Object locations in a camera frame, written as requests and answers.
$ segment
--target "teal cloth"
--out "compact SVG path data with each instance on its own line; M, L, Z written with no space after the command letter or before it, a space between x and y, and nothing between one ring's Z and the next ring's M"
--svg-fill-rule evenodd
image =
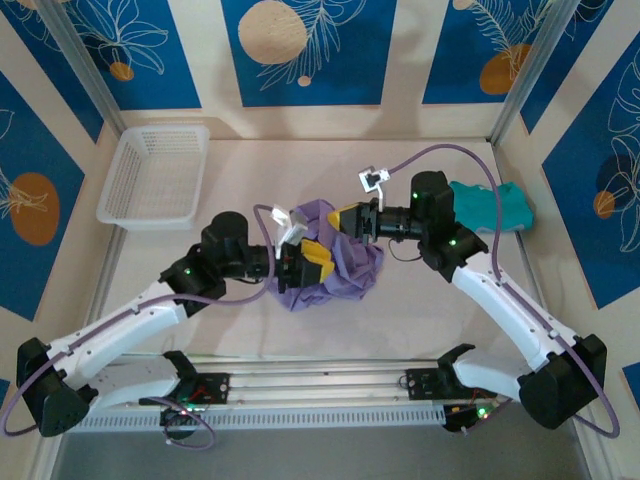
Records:
M481 185L472 187L460 182L451 182L453 209L456 220L473 232L495 232L496 197L491 188ZM524 192L515 183L498 187L502 201L502 231L515 232L533 226L533 212L527 204Z

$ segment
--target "vent grille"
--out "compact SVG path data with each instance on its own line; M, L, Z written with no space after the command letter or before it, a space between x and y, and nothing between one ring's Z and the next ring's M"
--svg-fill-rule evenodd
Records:
M220 410L202 417L218 430L443 425L446 421L442 406ZM161 428L159 420L157 410L104 412L86 418L72 432L155 431Z

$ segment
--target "purple cloth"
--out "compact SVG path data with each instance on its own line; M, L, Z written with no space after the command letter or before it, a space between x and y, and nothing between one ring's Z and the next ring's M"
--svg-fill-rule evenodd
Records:
M269 291L291 312L322 305L332 298L360 300L376 283L384 252L337 232L327 219L334 210L326 200L314 200L295 209L307 219L309 230L305 236L331 251L336 268L320 285L288 288L283 294L278 293L278 282L274 280Z

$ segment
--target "gray floor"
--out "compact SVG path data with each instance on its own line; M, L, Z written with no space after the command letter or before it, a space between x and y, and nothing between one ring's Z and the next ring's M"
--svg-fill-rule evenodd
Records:
M222 431L209 452L160 434L73 434L54 479L584 479L572 430L547 431L519 406L467 438L440 427Z

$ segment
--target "white plastic basket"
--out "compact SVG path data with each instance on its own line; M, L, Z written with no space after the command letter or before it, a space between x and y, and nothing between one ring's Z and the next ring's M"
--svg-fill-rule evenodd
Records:
M149 125L120 138L97 217L127 230L188 230L209 145L203 125Z

